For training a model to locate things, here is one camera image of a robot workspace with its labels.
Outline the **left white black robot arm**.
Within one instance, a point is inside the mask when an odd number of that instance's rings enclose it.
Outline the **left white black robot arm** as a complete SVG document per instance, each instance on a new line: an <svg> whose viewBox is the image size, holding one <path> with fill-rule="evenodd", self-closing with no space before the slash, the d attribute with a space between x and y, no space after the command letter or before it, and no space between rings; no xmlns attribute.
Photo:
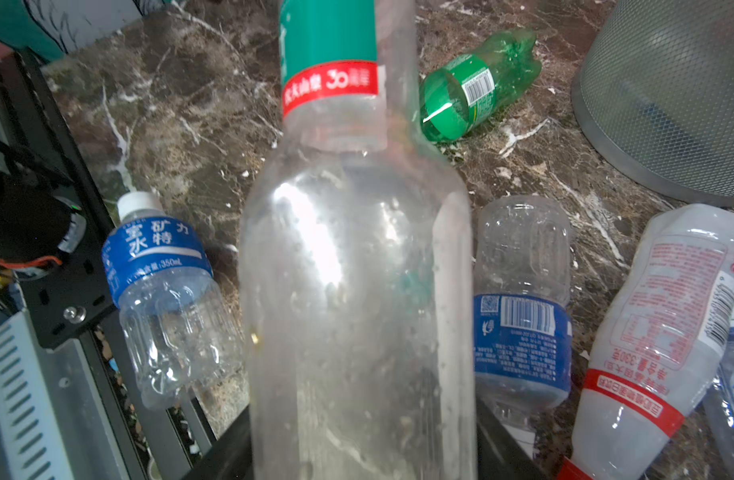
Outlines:
<svg viewBox="0 0 734 480"><path fill-rule="evenodd" d="M55 194L73 181L45 158L0 140L0 269L37 280L68 264L87 230L83 209Z"/></svg>

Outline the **clear bottle green red label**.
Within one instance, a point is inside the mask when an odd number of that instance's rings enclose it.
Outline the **clear bottle green red label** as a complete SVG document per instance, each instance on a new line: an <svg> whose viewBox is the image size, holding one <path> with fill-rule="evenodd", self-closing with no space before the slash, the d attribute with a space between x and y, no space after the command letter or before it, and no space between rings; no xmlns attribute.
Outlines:
<svg viewBox="0 0 734 480"><path fill-rule="evenodd" d="M411 1L283 1L283 136L238 276L258 479L477 475L471 209Z"/></svg>

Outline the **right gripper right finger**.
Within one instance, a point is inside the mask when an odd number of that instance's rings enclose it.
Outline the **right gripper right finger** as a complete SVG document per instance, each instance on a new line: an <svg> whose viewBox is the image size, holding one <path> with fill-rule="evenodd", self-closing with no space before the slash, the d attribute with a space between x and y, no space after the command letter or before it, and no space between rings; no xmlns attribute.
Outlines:
<svg viewBox="0 0 734 480"><path fill-rule="evenodd" d="M493 412L476 399L479 480L546 480Z"/></svg>

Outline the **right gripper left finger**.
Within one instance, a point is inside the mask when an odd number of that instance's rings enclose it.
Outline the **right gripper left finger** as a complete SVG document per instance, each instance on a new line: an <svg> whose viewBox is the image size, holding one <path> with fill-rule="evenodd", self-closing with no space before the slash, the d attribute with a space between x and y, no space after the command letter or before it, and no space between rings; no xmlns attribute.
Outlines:
<svg viewBox="0 0 734 480"><path fill-rule="evenodd" d="M250 406L247 406L183 480L252 479Z"/></svg>

